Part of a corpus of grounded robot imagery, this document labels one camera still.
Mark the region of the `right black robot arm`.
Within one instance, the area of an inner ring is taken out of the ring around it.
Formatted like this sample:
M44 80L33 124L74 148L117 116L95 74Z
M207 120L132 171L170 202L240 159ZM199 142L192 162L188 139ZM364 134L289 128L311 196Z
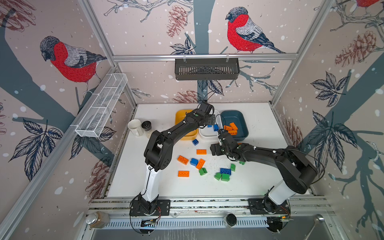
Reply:
M210 146L213 156L225 155L231 161L255 162L279 170L282 180L267 192L262 201L268 213L276 212L295 194L305 194L318 175L316 167L307 159L307 155L293 146L269 149L238 143L226 131L222 131L218 139L218 143Z

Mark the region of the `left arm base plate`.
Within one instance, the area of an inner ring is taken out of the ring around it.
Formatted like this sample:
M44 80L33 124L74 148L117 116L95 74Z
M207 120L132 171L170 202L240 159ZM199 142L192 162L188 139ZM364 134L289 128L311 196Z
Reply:
M170 207L170 200L159 200L159 197L156 197L152 202L148 202L143 197L136 196L130 203L130 216L168 216Z

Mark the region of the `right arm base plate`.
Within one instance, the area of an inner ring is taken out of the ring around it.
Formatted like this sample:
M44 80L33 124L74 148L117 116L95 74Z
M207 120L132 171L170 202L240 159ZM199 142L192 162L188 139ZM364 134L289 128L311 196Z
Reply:
M248 199L248 209L251 215L289 215L291 213L287 201L284 201L281 205L276 205L267 198Z

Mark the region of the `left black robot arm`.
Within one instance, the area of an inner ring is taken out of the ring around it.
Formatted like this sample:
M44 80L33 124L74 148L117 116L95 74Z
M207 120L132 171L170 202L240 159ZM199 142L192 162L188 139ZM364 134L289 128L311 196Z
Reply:
M171 162L175 144L188 133L213 125L215 108L206 100L189 113L178 124L162 132L154 131L144 151L147 165L146 181L143 190L138 194L138 201L144 210L151 214L157 207L159 198L158 177Z

